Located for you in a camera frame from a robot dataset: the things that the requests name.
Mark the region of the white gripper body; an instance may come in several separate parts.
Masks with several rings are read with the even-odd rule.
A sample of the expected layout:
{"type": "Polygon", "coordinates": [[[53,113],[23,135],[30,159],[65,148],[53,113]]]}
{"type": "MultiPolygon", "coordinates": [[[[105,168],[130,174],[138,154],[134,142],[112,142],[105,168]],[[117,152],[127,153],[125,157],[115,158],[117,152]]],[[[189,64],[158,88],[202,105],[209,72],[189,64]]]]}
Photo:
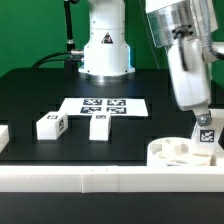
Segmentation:
{"type": "Polygon", "coordinates": [[[211,102],[210,79],[202,59],[201,41],[184,40],[183,45],[187,71],[182,67],[178,45],[173,45],[167,54],[176,102],[182,111],[207,112],[211,102]]]}

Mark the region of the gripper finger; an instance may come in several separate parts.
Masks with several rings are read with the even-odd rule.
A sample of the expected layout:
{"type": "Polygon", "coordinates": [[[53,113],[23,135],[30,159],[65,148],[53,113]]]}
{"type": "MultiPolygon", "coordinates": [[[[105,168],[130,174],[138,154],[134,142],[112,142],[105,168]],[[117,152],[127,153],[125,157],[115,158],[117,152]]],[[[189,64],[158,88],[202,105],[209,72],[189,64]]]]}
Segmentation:
{"type": "Polygon", "coordinates": [[[199,107],[193,110],[199,126],[209,126],[212,122],[211,113],[207,107],[199,107]]]}

